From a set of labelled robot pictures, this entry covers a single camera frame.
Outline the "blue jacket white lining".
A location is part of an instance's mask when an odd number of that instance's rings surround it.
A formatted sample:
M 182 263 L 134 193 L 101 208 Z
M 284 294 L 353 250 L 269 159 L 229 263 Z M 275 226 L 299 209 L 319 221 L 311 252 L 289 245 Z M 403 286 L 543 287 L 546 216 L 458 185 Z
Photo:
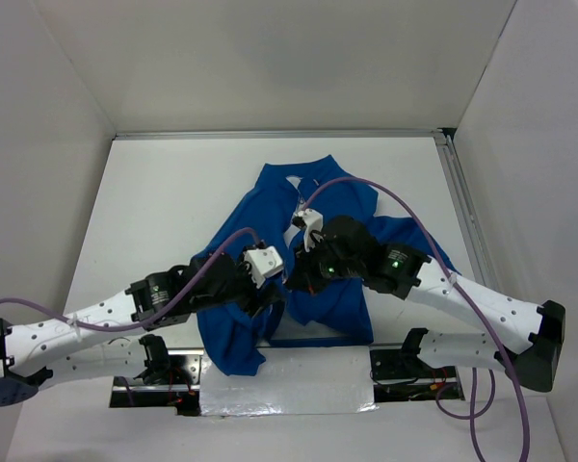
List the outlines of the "blue jacket white lining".
M 302 242 L 302 235 L 287 241 L 285 233 L 294 212 L 304 202 L 324 219 L 339 215 L 355 218 L 379 241 L 408 244 L 429 255 L 443 251 L 434 239 L 425 238 L 413 218 L 377 215 L 377 192 L 348 181 L 348 175 L 332 156 L 310 163 L 266 164 L 254 187 L 243 196 L 202 255 L 211 254 L 235 231 L 251 227 L 266 244 L 276 248 L 286 269 L 291 270 L 293 249 Z M 285 292 L 284 297 L 284 302 L 256 318 L 250 318 L 235 303 L 197 314 L 203 346 L 224 374 L 256 375 L 265 361 L 257 349 L 262 340 L 285 347 L 285 342 L 273 338 L 283 315 L 301 325 L 318 322 L 340 334 L 337 339 L 306 339 L 302 341 L 305 347 L 368 345 L 374 340 L 362 285 L 355 279 L 333 282 L 318 295 Z

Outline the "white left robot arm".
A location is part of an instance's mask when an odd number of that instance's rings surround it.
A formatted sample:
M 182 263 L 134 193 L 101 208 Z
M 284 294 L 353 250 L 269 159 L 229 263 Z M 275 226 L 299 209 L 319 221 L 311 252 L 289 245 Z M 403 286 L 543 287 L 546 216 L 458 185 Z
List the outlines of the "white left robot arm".
M 161 383 L 176 363 L 157 329 L 226 303 L 253 318 L 279 301 L 271 280 L 282 271 L 282 259 L 270 247 L 247 250 L 238 259 L 222 253 L 152 273 L 65 321 L 16 325 L 0 319 L 0 407 L 85 378 Z

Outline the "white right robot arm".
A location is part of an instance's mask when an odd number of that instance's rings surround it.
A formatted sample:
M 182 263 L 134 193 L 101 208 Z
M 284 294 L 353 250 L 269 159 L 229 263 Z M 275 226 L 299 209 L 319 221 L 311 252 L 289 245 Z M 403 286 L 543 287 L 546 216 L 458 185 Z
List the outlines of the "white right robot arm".
M 471 333 L 409 330 L 401 365 L 412 377 L 450 366 L 503 372 L 539 393 L 554 387 L 565 340 L 565 308 L 500 294 L 440 264 L 408 244 L 381 241 L 348 216 L 325 221 L 312 209 L 292 222 L 303 232 L 286 279 L 291 291 L 318 294 L 335 281 L 356 280 L 378 294 L 434 308 Z

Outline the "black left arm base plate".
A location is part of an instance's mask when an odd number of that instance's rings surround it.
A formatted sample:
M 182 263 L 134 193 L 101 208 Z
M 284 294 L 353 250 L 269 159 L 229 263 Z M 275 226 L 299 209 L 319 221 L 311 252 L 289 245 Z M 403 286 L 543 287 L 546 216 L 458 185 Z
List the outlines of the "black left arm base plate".
M 178 384 L 191 388 L 198 387 L 201 380 L 201 348 L 171 348 L 165 359 L 144 359 L 137 369 L 138 374 L 117 375 L 116 385 L 159 387 Z

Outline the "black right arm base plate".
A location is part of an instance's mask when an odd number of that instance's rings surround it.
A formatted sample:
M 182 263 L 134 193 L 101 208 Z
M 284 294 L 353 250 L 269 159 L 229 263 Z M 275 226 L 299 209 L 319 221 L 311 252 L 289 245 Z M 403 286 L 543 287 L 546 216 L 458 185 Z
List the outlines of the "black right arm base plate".
M 371 348 L 371 377 L 383 383 L 385 381 L 417 382 L 422 379 L 448 382 L 458 378 L 454 367 L 431 367 L 415 355 L 403 353 L 399 348 Z

